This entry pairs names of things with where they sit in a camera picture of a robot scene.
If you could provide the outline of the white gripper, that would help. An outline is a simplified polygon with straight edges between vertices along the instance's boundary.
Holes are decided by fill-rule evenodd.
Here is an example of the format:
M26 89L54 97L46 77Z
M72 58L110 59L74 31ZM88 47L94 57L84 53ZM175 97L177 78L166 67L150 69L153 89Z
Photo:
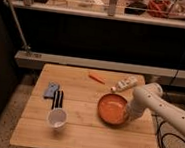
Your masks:
M141 109L139 109L139 107L133 106L131 103L129 103L127 105L126 112L128 114L128 116L127 116L128 122L136 120L143 115L143 111Z

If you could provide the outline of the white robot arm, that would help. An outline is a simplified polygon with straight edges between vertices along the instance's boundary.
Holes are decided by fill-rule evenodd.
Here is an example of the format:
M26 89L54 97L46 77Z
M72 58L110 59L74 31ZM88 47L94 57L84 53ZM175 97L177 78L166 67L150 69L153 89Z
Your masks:
M132 94L133 98L126 107L129 121L138 119L146 109L151 109L185 136L185 111L162 99L163 89L159 84L153 82L135 87Z

